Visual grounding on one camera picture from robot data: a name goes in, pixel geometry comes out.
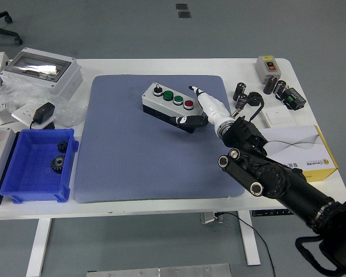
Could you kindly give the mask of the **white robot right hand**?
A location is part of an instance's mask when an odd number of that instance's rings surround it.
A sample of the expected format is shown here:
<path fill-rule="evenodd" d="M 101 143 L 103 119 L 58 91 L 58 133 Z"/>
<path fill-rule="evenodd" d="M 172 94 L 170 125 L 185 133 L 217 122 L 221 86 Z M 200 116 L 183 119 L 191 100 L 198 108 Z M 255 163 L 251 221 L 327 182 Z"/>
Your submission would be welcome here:
<path fill-rule="evenodd" d="M 172 123 L 188 128 L 205 127 L 208 123 L 211 123 L 215 127 L 215 131 L 219 131 L 225 125 L 232 125 L 235 122 L 235 120 L 230 117 L 226 106 L 221 101 L 195 86 L 189 86 L 189 89 L 194 91 L 197 95 L 197 100 L 206 116 L 190 115 L 184 117 L 171 117 L 170 121 Z"/>

